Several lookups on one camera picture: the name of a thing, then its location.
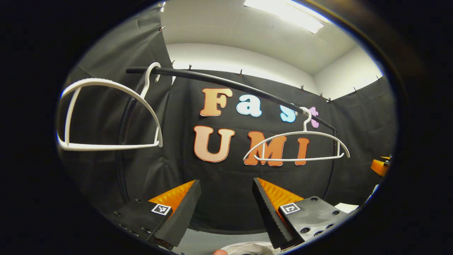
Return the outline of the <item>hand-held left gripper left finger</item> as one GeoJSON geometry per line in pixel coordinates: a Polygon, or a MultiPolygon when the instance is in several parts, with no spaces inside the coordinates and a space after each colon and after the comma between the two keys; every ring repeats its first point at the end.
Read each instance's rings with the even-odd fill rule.
{"type": "Polygon", "coordinates": [[[106,215],[137,239],[163,248],[177,247],[186,233],[201,195],[192,180],[152,199],[135,199],[106,215]]]}

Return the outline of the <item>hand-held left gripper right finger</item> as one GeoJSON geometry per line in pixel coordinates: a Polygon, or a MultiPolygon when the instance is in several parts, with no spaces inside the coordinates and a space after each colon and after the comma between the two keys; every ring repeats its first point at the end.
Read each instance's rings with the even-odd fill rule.
{"type": "Polygon", "coordinates": [[[347,216],[317,196],[302,198],[262,178],[253,179],[252,192],[273,248],[314,239],[347,216]]]}

